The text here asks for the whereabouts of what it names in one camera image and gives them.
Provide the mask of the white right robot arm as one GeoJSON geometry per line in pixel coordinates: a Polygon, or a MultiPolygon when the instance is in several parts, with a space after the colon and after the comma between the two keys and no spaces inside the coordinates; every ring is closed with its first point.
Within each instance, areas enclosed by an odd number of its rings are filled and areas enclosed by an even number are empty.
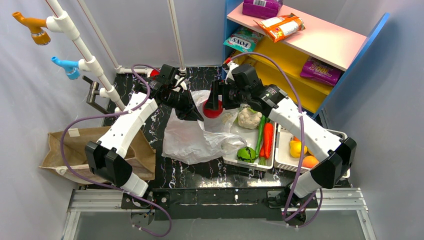
{"type": "Polygon", "coordinates": [[[217,110],[219,97],[222,98],[224,109],[235,109],[247,104],[254,111],[286,128],[298,139],[304,140],[304,145],[319,163],[290,185],[295,198],[304,198],[320,188],[332,189],[350,169],[356,152],[356,141],[351,137],[342,139],[308,115],[302,115],[300,108],[280,87],[275,84],[264,85],[253,66],[230,62],[222,67],[227,76],[212,82],[205,107],[217,110]]]}

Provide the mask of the yellow pear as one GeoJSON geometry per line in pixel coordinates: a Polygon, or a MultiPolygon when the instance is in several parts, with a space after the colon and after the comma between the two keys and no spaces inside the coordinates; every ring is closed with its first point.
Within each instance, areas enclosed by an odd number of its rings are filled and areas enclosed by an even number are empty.
{"type": "Polygon", "coordinates": [[[306,146],[304,146],[302,148],[302,143],[301,141],[298,140],[291,140],[289,142],[289,154],[293,157],[293,158],[300,158],[301,154],[305,154],[307,153],[308,148],[306,146]]]}

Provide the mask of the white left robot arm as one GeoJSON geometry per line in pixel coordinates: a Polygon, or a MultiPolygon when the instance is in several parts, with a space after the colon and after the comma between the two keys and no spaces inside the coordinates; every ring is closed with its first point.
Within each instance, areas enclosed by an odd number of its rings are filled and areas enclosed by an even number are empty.
{"type": "Polygon", "coordinates": [[[89,169],[94,175],[134,196],[145,195],[148,184],[134,173],[125,157],[146,119],[161,104],[173,108],[180,120],[204,119],[184,80],[185,73],[167,64],[157,75],[141,79],[142,86],[132,94],[124,109],[126,113],[96,142],[89,141],[85,146],[89,169]]]}

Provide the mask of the white plastic grocery bag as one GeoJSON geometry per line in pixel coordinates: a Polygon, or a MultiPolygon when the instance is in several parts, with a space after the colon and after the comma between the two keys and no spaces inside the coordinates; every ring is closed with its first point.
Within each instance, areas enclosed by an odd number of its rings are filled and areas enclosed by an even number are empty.
{"type": "Polygon", "coordinates": [[[231,133],[239,110],[224,110],[217,118],[204,121],[180,120],[174,109],[164,129],[162,156],[187,165],[205,163],[235,154],[247,146],[245,138],[231,133]]]}

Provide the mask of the red apple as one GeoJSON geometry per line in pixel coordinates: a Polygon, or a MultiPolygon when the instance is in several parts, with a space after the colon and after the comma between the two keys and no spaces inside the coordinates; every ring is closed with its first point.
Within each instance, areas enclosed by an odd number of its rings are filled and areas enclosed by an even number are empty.
{"type": "Polygon", "coordinates": [[[222,112],[224,110],[223,109],[223,104],[222,104],[222,101],[221,100],[218,101],[218,109],[217,110],[208,109],[208,108],[205,107],[205,105],[206,105],[206,102],[204,102],[202,104],[202,111],[203,111],[203,114],[207,118],[209,118],[209,119],[216,119],[216,118],[218,118],[222,114],[222,112]]]}

